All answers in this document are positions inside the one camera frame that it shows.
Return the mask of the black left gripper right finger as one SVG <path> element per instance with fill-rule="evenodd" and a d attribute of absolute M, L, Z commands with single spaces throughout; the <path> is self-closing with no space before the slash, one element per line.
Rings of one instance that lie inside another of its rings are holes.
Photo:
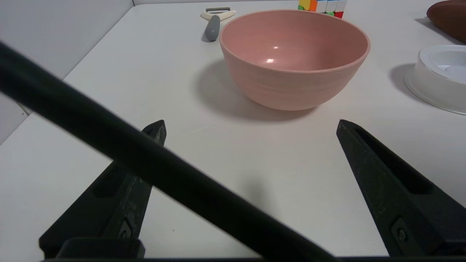
<path fill-rule="evenodd" d="M 341 119 L 336 136 L 390 256 L 465 256 L 461 204 L 361 126 Z"/>

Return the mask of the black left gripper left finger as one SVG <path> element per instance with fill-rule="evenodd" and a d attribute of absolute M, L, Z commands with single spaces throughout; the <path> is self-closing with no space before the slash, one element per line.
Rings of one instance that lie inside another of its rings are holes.
<path fill-rule="evenodd" d="M 112 162 L 39 238 L 45 259 L 143 258 L 152 187 Z"/>

